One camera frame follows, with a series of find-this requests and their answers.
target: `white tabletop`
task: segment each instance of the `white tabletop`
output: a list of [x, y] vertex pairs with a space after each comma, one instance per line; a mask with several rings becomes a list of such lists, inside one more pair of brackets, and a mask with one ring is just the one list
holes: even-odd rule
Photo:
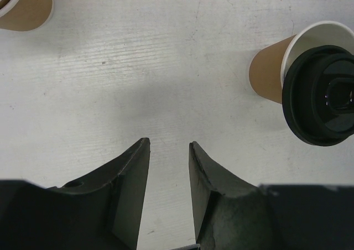
[[141, 137], [151, 157], [138, 248], [195, 242], [188, 144], [252, 184], [354, 183], [354, 138], [307, 145], [249, 88], [261, 48], [353, 0], [55, 0], [51, 21], [0, 30], [0, 178], [62, 186]]

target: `white table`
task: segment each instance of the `white table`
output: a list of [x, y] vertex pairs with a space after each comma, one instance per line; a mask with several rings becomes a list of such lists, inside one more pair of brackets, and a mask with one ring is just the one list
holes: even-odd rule
[[55, 0], [29, 33], [0, 31], [0, 178], [62, 186], [151, 140], [138, 248], [195, 242], [188, 144], [252, 184], [354, 183], [354, 138], [298, 140], [253, 93], [261, 48], [353, 0]]

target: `white wooden surface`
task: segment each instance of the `white wooden surface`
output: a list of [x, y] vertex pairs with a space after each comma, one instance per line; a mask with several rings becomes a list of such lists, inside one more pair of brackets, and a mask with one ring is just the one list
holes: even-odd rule
[[259, 183], [354, 183], [354, 138], [312, 147], [256, 96], [256, 52], [312, 22], [354, 28], [353, 0], [55, 0], [0, 31], [0, 178], [61, 186], [152, 143], [139, 249], [194, 243], [188, 144]]

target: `lid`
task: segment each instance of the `lid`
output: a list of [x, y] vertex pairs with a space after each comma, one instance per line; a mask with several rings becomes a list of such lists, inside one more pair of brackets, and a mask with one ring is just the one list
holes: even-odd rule
[[333, 45], [302, 53], [287, 72], [282, 100], [301, 140], [320, 146], [344, 141], [354, 134], [354, 56]]

